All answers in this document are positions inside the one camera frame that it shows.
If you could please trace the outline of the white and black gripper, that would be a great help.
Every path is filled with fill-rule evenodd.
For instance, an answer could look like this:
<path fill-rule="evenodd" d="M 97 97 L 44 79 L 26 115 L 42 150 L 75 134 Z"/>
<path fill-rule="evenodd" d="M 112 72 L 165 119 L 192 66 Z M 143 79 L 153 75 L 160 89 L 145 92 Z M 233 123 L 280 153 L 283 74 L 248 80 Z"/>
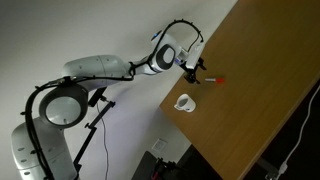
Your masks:
<path fill-rule="evenodd" d="M 188 69 L 194 69 L 197 64 L 197 67 L 200 67 L 202 70 L 207 70 L 206 67 L 204 66 L 204 60 L 200 57 L 204 49 L 204 46 L 205 46 L 205 43 L 200 42 L 191 49 L 191 52 L 188 54 L 187 58 L 184 60 L 185 66 Z M 194 70 L 186 71 L 184 78 L 190 84 L 199 84 L 199 81 L 196 78 L 196 72 Z"/>

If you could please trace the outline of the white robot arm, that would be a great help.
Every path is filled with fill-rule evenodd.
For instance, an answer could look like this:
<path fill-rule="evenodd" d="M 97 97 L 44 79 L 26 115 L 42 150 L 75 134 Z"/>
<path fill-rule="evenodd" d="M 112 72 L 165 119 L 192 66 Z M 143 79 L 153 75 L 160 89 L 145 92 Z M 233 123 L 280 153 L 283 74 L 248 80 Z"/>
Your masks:
<path fill-rule="evenodd" d="M 80 156 L 72 158 L 64 130 L 80 123 L 102 90 L 137 75 L 155 75 L 178 64 L 187 80 L 196 81 L 202 63 L 203 36 L 185 49 L 160 31 L 151 39 L 153 51 L 143 59 L 124 62 L 116 55 L 96 55 L 66 63 L 63 77 L 50 81 L 29 96 L 25 121 L 11 134 L 12 154 L 23 180 L 79 180 Z"/>

